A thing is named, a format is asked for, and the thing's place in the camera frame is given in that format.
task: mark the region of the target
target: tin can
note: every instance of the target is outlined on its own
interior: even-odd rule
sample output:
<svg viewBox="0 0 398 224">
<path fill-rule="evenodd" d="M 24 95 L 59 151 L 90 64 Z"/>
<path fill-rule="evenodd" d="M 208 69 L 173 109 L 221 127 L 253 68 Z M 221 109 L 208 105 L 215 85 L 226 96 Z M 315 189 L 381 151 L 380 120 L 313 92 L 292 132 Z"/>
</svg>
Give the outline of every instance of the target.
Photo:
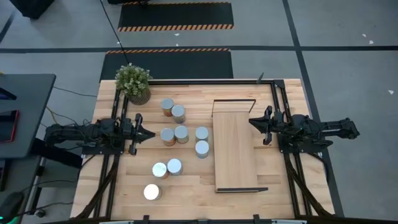
<svg viewBox="0 0 398 224">
<path fill-rule="evenodd" d="M 177 124 L 182 124 L 185 121 L 185 109 L 181 105 L 175 105 L 172 108 L 173 119 Z"/>
<path fill-rule="evenodd" d="M 209 144 L 204 140 L 198 141 L 195 145 L 195 151 L 200 159 L 204 159 L 209 155 Z"/>
<path fill-rule="evenodd" d="M 158 162 L 152 167 L 152 173 L 155 177 L 166 179 L 169 176 L 167 166 L 163 162 Z"/>
<path fill-rule="evenodd" d="M 162 189 L 155 184 L 148 184 L 144 189 L 144 197 L 147 200 L 158 200 L 162 196 Z"/>
<path fill-rule="evenodd" d="M 170 128 L 165 128 L 160 132 L 160 138 L 166 146 L 173 146 L 175 144 L 174 132 Z"/>
<path fill-rule="evenodd" d="M 170 98 L 163 99 L 162 102 L 160 103 L 160 105 L 162 107 L 164 116 L 168 116 L 168 117 L 173 116 L 172 108 L 174 106 L 174 102 L 172 99 L 170 99 Z"/>
<path fill-rule="evenodd" d="M 167 170 L 171 175 L 180 175 L 182 173 L 182 163 L 179 159 L 171 159 L 167 163 Z"/>
<path fill-rule="evenodd" d="M 188 129 L 185 126 L 178 126 L 174 130 L 174 136 L 178 143 L 184 144 L 189 140 Z"/>
<path fill-rule="evenodd" d="M 207 141 L 208 137 L 209 137 L 209 130 L 207 130 L 207 128 L 205 128 L 205 127 L 199 127 L 195 131 L 196 142 L 201 141 L 201 140 Z"/>
</svg>

